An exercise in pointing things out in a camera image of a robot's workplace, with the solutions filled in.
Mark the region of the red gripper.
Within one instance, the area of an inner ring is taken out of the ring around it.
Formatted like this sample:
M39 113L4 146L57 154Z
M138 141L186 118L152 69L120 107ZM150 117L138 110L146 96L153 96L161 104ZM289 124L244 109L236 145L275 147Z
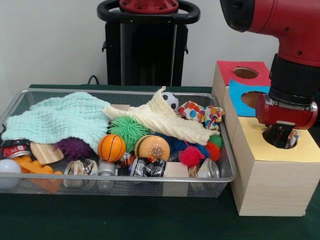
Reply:
M318 105L312 102L310 106L294 106L277 102L267 94L259 94L255 105L255 117L259 123L271 125L271 144L274 147L285 148L288 137L295 129L307 130L316 121Z

